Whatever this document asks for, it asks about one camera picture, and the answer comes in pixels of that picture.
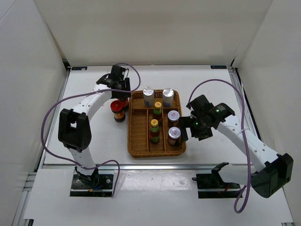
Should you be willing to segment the dark spice jar white lid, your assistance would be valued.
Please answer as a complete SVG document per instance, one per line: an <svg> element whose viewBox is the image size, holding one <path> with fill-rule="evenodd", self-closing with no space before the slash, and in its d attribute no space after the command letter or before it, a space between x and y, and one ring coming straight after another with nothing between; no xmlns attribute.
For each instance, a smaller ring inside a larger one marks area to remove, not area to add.
<svg viewBox="0 0 301 226"><path fill-rule="evenodd" d="M180 114L176 110L171 110L167 114L167 119L168 119L168 127L177 127L178 125L178 120L180 118Z"/></svg>

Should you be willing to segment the pink spice jar white lid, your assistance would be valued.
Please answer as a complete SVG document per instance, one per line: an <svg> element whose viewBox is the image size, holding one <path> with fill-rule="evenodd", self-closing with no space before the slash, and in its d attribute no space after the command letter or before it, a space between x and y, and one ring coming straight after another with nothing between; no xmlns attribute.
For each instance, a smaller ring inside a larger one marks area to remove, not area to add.
<svg viewBox="0 0 301 226"><path fill-rule="evenodd" d="M180 144L181 130L178 127L171 127L168 131L168 143L178 146Z"/></svg>

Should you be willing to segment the yellow cap sauce bottle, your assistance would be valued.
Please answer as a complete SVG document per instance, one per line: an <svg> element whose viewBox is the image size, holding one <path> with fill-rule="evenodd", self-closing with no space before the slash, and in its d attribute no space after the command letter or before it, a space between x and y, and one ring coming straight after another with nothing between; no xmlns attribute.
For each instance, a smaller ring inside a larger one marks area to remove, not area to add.
<svg viewBox="0 0 301 226"><path fill-rule="evenodd" d="M159 126L162 124L163 113L162 113L162 103L160 101L157 101L154 104L152 118L158 121Z"/></svg>
<svg viewBox="0 0 301 226"><path fill-rule="evenodd" d="M152 119L150 122L149 138L152 143L157 143L160 140L159 125L156 119Z"/></svg>

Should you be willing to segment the red cap sauce jar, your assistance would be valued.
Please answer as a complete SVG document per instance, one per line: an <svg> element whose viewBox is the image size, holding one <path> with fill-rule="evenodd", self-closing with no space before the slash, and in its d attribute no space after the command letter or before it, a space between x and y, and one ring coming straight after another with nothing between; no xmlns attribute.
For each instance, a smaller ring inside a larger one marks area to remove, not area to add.
<svg viewBox="0 0 301 226"><path fill-rule="evenodd" d="M129 100L128 100L128 97L119 98L119 100L123 104L123 110L127 111L129 109Z"/></svg>
<svg viewBox="0 0 301 226"><path fill-rule="evenodd" d="M120 100L115 100L110 105L111 111L113 112L114 120L117 122L122 122L125 120L126 116L123 109L123 103Z"/></svg>

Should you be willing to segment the silver cap white shaker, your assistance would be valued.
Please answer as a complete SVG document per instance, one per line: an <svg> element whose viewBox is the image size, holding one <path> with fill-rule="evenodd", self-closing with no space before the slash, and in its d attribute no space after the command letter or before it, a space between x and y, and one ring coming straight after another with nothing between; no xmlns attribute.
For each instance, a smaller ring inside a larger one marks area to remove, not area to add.
<svg viewBox="0 0 301 226"><path fill-rule="evenodd" d="M162 103L164 107L171 107L173 105L174 90L172 88L165 88L162 91Z"/></svg>
<svg viewBox="0 0 301 226"><path fill-rule="evenodd" d="M145 87L143 89L143 99L147 107L154 107L154 89L152 87Z"/></svg>

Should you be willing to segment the yellow cap sauce bottle front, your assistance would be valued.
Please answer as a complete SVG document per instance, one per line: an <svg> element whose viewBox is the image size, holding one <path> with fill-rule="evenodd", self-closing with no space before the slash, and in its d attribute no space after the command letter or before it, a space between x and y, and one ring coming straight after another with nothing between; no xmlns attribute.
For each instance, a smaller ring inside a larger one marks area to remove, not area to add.
<svg viewBox="0 0 301 226"><path fill-rule="evenodd" d="M152 143L157 143L160 140L159 125L156 119L152 119L150 122L149 138Z"/></svg>

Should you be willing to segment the red cap sauce jar front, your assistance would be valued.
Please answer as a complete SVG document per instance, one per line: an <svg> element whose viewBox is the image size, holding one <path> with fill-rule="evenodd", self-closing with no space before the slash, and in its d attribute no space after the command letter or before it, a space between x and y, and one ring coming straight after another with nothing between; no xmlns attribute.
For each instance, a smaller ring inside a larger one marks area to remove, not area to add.
<svg viewBox="0 0 301 226"><path fill-rule="evenodd" d="M110 105L111 111L113 112L114 120L117 122L122 122L125 120L126 116L123 109L123 103L120 100L115 100Z"/></svg>

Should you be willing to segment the silver cap white shaker front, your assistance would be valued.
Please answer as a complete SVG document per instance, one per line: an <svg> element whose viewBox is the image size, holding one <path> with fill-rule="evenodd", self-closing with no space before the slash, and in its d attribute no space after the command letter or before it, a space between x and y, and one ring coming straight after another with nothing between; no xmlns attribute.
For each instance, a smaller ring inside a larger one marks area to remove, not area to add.
<svg viewBox="0 0 301 226"><path fill-rule="evenodd" d="M154 107L154 89L152 87L145 87L143 89L143 99L147 107Z"/></svg>

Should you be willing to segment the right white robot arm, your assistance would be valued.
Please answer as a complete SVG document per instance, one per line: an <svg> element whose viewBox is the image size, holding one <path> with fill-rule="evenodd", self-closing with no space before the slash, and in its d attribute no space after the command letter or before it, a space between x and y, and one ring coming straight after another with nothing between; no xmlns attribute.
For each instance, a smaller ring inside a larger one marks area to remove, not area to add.
<svg viewBox="0 0 301 226"><path fill-rule="evenodd" d="M192 100L187 107L190 115L179 118L182 141L188 140L186 129L198 140L212 137L212 129L225 135L244 154L250 156L252 167L239 167L223 162L211 171L216 188L227 183L250 185L260 196L271 197L291 180L293 159L268 147L250 130L225 103L213 105L204 95Z"/></svg>

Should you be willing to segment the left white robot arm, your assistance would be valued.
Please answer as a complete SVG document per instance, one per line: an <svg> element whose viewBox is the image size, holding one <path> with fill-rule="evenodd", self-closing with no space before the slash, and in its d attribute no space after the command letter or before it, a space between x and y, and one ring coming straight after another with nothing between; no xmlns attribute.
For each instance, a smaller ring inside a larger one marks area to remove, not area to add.
<svg viewBox="0 0 301 226"><path fill-rule="evenodd" d="M92 139L90 120L109 99L130 97L130 81L125 77L127 69L114 65L111 72L102 76L92 89L92 94L71 109L63 109L59 116L58 140L78 163L75 170L87 188L98 185L99 177L89 144Z"/></svg>

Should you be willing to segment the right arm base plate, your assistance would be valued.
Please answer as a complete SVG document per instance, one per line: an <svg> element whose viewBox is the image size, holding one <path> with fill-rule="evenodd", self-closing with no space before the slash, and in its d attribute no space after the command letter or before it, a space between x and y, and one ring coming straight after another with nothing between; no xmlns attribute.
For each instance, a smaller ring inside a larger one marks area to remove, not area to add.
<svg viewBox="0 0 301 226"><path fill-rule="evenodd" d="M199 199L237 198L241 190L236 183L220 184L213 174L197 174L192 181L197 183Z"/></svg>

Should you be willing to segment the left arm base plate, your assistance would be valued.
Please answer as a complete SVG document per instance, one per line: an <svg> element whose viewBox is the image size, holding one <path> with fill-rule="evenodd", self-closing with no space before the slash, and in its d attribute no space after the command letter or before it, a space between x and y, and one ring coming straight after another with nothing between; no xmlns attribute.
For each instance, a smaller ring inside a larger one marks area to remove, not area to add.
<svg viewBox="0 0 301 226"><path fill-rule="evenodd" d="M98 171L93 181L73 173L70 197L112 197L114 191L114 171Z"/></svg>

